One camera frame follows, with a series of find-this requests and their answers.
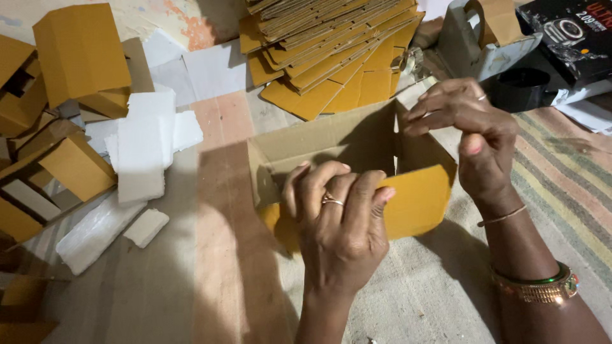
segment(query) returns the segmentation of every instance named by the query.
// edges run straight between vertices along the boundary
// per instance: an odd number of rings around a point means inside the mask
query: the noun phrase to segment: gold bangle
[[[567,265],[559,261],[557,263],[559,265],[557,276],[534,281],[512,280],[491,268],[493,282],[503,293],[515,296],[521,301],[561,305],[565,300],[578,294],[580,283],[578,276],[573,274]]]
[[[519,208],[519,209],[509,213],[508,215],[504,215],[502,217],[498,217],[498,218],[493,219],[493,220],[481,221],[481,222],[479,222],[477,224],[477,226],[478,227],[484,227],[484,226],[488,225],[489,223],[494,223],[494,222],[499,222],[501,220],[505,220],[505,219],[509,218],[510,216],[517,215],[519,212],[521,212],[521,211],[523,211],[525,209],[527,209],[527,206],[522,206],[521,208]]]

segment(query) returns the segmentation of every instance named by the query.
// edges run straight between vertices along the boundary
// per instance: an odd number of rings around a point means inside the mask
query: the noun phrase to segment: wrist
[[[473,200],[483,220],[497,219],[524,206],[523,200],[512,184],[501,189],[495,196],[473,198]]]

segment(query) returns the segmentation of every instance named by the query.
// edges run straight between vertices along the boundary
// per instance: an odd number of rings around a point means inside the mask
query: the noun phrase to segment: ring
[[[321,203],[322,204],[335,203],[335,204],[344,206],[344,203],[342,201],[336,200],[334,196],[332,196],[332,194],[329,193],[328,191],[325,191],[325,195],[323,195],[323,199],[321,200]]]

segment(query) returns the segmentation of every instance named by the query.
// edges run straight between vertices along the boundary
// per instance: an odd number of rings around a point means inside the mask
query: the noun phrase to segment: fingernail
[[[471,139],[465,147],[468,155],[476,155],[482,150],[482,142],[477,139]]]
[[[395,189],[389,187],[385,189],[384,195],[382,197],[384,198],[385,202],[388,202],[391,198],[393,198],[393,196],[395,196]]]

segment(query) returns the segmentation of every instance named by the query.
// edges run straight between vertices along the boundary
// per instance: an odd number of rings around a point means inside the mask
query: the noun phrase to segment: hand
[[[473,78],[432,86],[401,117],[404,134],[454,126],[463,131],[459,145],[459,181],[476,205],[499,202],[514,194],[510,182],[514,144],[520,128],[505,111],[494,108]]]
[[[336,161],[309,171],[307,162],[297,167],[283,190],[287,210],[301,227],[304,294],[351,299],[387,254],[383,209],[395,190],[376,188],[386,177],[382,171],[359,175]],[[322,204],[326,191],[345,205]]]

